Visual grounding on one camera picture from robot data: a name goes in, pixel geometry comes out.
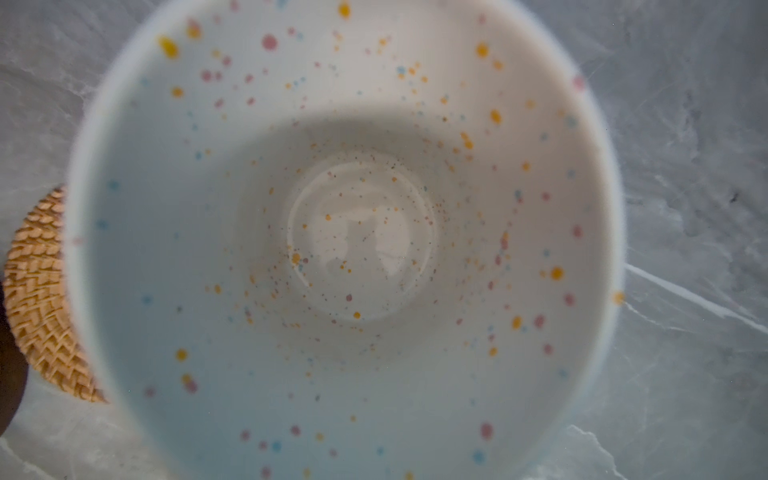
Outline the white speckled mug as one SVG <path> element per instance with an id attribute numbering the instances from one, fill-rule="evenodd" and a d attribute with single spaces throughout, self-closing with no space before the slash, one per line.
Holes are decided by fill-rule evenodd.
<path id="1" fill-rule="evenodd" d="M 185 479 L 514 479 L 622 301 L 606 123 L 517 1 L 167 1 L 74 144 L 68 296 Z"/>

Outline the dark brown scratched coaster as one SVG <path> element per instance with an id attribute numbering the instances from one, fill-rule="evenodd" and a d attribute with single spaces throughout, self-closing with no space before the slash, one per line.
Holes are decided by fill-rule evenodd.
<path id="1" fill-rule="evenodd" d="M 28 377 L 26 358 L 16 345 L 5 311 L 1 310 L 0 434 L 12 422 L 23 399 Z"/>

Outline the woven rattan coaster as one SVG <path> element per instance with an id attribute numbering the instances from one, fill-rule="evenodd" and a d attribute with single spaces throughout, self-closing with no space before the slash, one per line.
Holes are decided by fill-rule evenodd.
<path id="1" fill-rule="evenodd" d="M 63 260 L 65 198 L 64 186 L 53 189 L 16 230 L 4 266 L 4 308 L 29 366 L 75 398 L 104 403 L 70 318 Z"/>

